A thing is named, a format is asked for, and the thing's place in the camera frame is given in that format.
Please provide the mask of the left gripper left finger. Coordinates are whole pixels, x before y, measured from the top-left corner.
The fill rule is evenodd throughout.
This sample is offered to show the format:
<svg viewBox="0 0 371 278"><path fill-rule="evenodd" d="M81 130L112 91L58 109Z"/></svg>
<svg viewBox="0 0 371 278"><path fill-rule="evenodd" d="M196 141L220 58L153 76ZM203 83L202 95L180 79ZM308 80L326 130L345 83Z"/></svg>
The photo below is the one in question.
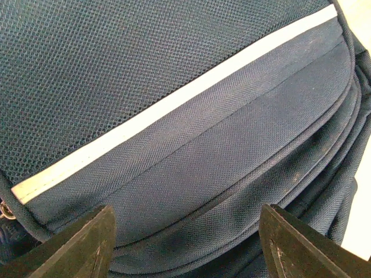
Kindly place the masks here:
<svg viewBox="0 0 371 278"><path fill-rule="evenodd" d="M2 266L1 277L107 277L115 237L114 209L100 206Z"/></svg>

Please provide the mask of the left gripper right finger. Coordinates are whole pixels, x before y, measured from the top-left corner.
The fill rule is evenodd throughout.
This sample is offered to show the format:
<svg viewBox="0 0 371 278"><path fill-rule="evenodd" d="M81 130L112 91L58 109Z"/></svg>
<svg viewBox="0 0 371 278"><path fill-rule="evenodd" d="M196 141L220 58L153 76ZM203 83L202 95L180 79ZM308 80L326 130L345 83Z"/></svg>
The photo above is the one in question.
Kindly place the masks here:
<svg viewBox="0 0 371 278"><path fill-rule="evenodd" d="M269 277L370 277L370 262L273 204L261 208L259 236Z"/></svg>

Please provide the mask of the navy blue student backpack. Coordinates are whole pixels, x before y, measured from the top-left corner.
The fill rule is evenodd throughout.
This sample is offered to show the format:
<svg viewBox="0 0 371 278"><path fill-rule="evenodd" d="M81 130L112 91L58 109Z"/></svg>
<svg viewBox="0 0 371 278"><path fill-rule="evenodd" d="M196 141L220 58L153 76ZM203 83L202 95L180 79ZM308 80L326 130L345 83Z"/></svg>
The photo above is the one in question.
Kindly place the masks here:
<svg viewBox="0 0 371 278"><path fill-rule="evenodd" d="M262 206L341 247L369 137L337 1L1 2L1 267L112 206L107 277L269 277Z"/></svg>

